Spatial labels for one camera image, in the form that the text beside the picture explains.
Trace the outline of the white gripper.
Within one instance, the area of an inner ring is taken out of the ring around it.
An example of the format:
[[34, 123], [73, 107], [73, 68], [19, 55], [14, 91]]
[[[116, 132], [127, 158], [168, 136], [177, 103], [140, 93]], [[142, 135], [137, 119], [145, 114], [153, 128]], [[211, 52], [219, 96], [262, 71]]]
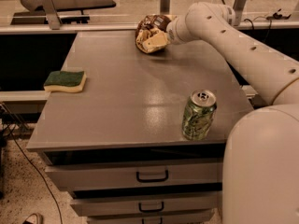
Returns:
[[153, 53], [164, 49], [169, 44], [169, 41], [171, 44], [183, 44], [191, 41], [191, 34], [187, 28], [184, 16], [178, 16], [170, 21], [166, 27], [166, 31], [167, 34], [159, 32], [142, 41], [142, 50], [146, 53]]

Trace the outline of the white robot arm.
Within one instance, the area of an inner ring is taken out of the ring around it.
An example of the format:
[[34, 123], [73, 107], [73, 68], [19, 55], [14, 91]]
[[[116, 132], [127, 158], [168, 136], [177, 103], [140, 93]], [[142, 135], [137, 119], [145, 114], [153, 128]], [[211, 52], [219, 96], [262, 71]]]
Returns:
[[179, 17], [148, 15], [136, 44], [146, 53], [203, 40], [265, 101], [226, 142], [223, 224], [299, 224], [299, 62], [235, 29], [226, 5], [194, 3]]

